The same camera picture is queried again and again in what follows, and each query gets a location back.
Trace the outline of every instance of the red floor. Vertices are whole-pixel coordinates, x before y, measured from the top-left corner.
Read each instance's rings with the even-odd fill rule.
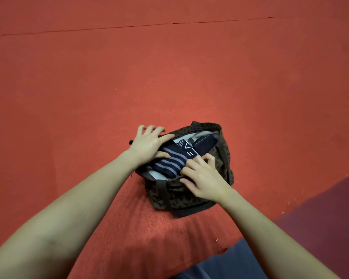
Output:
[[[0,245],[138,125],[193,120],[271,218],[344,179],[349,0],[0,0]],[[70,278],[164,278],[239,238],[219,206],[154,211],[133,175]]]

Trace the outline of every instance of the white inner lining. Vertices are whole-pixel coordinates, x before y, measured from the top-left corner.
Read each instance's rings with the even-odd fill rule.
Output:
[[[204,137],[204,136],[207,136],[209,134],[213,134],[213,136],[219,140],[219,132],[218,131],[207,131],[207,130],[204,130],[204,131],[199,131],[199,132],[195,132],[195,133],[189,133],[189,134],[186,134],[186,135],[183,135],[183,136],[180,136],[176,139],[174,139],[173,141],[175,143],[179,142],[180,140],[185,140],[188,142],[188,140],[190,138],[192,138],[194,140],[194,142],[196,140],[198,140],[199,138],[201,137]],[[150,179],[150,180],[169,180],[168,177],[164,176],[162,173],[160,172],[157,172],[155,170],[147,170],[147,171],[144,171],[142,172],[143,175]]]

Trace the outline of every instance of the bag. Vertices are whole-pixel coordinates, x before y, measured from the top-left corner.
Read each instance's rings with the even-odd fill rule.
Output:
[[[215,167],[225,181],[231,186],[234,184],[234,175],[230,169],[230,152],[228,145],[222,134],[222,128],[216,123],[199,123],[193,121],[190,126],[180,128],[178,130],[169,132],[174,134],[173,140],[181,138],[186,141],[193,142],[192,136],[198,138],[207,136],[210,133],[217,138],[216,145],[209,151],[216,159]],[[149,196],[153,207],[160,210],[171,211],[177,217],[184,217],[197,212],[203,211],[215,205],[213,201],[208,201],[196,197],[184,184],[179,180],[181,178],[188,178],[187,176],[179,176],[174,179],[155,177],[155,171],[152,170],[150,164],[145,164],[135,171],[139,176],[145,179],[145,189]]]

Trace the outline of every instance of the right hand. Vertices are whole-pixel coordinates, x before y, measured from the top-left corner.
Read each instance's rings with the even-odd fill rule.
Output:
[[[205,154],[202,157],[197,155],[194,159],[188,159],[181,174],[195,182],[194,184],[188,179],[180,179],[180,182],[196,197],[220,203],[228,196],[231,189],[215,168],[215,157],[211,154]]]

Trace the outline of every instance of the left hand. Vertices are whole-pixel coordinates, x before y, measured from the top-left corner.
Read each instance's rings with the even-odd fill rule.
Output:
[[[160,133],[165,132],[164,127],[155,127],[150,125],[146,127],[141,125],[138,127],[137,136],[134,139],[132,145],[127,150],[135,156],[138,166],[144,165],[155,158],[169,158],[169,154],[166,152],[158,151],[159,147],[165,142],[173,139],[174,134],[163,135],[158,137]]]

